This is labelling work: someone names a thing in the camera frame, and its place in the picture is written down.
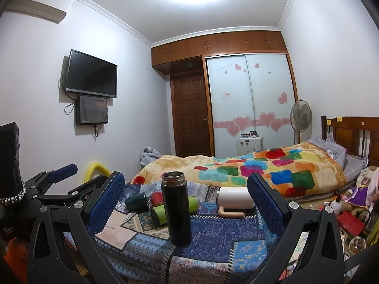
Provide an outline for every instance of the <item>blue patterned tablecloth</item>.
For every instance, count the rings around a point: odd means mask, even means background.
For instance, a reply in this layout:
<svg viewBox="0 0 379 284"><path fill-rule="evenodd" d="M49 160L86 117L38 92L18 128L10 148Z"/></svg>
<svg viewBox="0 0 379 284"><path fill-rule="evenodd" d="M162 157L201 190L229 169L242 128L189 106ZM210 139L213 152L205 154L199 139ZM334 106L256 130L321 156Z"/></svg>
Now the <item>blue patterned tablecloth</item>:
<svg viewBox="0 0 379 284"><path fill-rule="evenodd" d="M193 240L188 246L171 244L167 227L154 225L150 212L125 209L126 198L140 192L149 197L160 182L126 185L103 232L96 235L100 247L125 278L147 283L243 283L267 256L277 236L267 229L259 211L243 219L217 214L219 187L188 183L189 195L201 206L191 216ZM73 244L69 234L67 239Z"/></svg>

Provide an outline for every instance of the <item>flat screen tv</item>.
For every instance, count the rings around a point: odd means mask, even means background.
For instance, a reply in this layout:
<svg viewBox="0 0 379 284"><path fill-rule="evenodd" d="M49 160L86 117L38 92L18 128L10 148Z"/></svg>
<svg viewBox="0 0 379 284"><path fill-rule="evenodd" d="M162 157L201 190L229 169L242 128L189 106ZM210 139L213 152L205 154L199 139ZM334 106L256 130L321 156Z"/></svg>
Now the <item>flat screen tv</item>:
<svg viewBox="0 0 379 284"><path fill-rule="evenodd" d="M71 49L64 88L67 92L117 96L117 65Z"/></svg>

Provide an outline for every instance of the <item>colorful blanket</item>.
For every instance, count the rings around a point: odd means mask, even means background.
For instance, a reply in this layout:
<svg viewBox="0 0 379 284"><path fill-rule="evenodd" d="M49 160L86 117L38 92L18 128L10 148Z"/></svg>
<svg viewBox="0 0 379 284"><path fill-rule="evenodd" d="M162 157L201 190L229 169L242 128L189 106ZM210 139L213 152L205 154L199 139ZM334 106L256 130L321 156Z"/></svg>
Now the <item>colorful blanket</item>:
<svg viewBox="0 0 379 284"><path fill-rule="evenodd" d="M340 165L308 142L225 159L165 155L144 167L132 183L149 184L176 170L189 182L218 187L246 187L248 176L258 172L284 197L326 193L346 184Z"/></svg>

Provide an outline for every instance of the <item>air conditioner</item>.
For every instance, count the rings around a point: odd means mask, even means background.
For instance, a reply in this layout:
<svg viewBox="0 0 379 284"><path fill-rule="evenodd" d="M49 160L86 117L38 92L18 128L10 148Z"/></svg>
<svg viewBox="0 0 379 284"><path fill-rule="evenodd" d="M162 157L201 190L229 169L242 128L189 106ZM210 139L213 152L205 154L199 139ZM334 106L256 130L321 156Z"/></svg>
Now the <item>air conditioner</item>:
<svg viewBox="0 0 379 284"><path fill-rule="evenodd" d="M74 0L11 0L5 11L61 22Z"/></svg>

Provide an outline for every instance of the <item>yellow pool noodle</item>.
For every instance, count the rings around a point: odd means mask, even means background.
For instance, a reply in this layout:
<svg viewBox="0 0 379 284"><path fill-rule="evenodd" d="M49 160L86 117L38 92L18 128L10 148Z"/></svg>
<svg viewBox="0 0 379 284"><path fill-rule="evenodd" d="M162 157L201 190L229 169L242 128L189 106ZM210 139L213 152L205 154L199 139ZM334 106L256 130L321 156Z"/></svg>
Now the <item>yellow pool noodle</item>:
<svg viewBox="0 0 379 284"><path fill-rule="evenodd" d="M106 167L104 167L100 162L93 162L93 163L91 163L91 165L88 167L88 169L86 171L86 174L84 176L84 183L91 180L92 175L96 169L98 169L106 177L109 177L112 174L112 172L110 170L108 170Z"/></svg>

